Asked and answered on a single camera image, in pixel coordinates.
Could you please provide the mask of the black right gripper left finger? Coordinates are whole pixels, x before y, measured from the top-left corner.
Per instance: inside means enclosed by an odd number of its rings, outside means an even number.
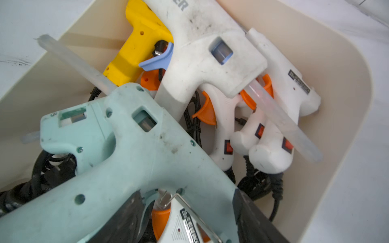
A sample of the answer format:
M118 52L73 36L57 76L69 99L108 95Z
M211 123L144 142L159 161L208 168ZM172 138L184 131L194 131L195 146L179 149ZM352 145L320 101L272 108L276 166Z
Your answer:
M90 243L134 243L138 239L145 204L136 191L90 240Z

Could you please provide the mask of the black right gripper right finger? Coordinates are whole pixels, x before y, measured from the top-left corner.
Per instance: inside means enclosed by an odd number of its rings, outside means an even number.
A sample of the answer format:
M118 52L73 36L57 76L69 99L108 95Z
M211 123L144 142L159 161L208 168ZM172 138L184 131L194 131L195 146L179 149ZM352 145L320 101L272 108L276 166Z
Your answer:
M234 193L233 209L240 243L289 242L248 195L239 189Z

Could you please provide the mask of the mint glue gun with stick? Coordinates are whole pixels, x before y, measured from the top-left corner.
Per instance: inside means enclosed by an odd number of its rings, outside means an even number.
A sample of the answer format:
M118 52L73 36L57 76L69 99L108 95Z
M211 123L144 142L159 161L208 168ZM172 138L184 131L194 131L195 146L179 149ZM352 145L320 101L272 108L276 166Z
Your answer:
M49 35L37 41L106 93L116 144L105 161L2 217L1 242L90 240L136 191L144 216L161 188L182 190L184 201L222 242L237 243L236 186L147 90L135 83L116 87ZM144 224L142 217L139 234Z

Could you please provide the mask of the white glue gun orange trigger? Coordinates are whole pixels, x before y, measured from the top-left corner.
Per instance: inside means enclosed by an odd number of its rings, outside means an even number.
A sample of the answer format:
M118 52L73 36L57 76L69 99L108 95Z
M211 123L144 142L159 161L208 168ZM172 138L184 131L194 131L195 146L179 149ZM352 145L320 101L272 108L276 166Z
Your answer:
M234 162L231 136L235 132L235 109L243 99L240 94L234 98L228 98L210 84L200 85L199 89L206 101L192 117L215 126L214 146L209 157L225 172L232 167Z

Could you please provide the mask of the white glue gun blue trigger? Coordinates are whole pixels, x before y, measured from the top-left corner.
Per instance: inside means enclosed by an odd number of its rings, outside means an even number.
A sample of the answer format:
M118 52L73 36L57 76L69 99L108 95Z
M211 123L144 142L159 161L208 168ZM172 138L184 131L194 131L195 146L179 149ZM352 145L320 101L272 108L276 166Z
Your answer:
M175 120L181 119L201 84L211 84L230 98L251 83L260 85L256 78L267 68L267 60L218 2L146 4L173 36L171 61L155 100Z

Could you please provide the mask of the yellow glue gun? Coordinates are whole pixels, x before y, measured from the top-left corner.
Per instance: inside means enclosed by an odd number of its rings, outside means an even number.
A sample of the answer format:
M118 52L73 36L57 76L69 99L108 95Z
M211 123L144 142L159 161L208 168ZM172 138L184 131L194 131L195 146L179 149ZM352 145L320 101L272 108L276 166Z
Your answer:
M173 42L171 32L143 1L129 1L125 14L133 31L103 73L117 86L137 81L143 72L139 64L151 58L158 41Z

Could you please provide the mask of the mint green glue gun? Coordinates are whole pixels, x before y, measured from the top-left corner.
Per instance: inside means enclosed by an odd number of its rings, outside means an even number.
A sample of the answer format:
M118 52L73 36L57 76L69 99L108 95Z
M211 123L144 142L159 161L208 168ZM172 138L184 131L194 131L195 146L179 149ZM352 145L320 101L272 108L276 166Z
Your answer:
M106 117L104 101L95 99L45 115L40 130L21 137L23 144L39 141L51 154L76 157L76 175L81 175L108 159L115 149L115 135Z

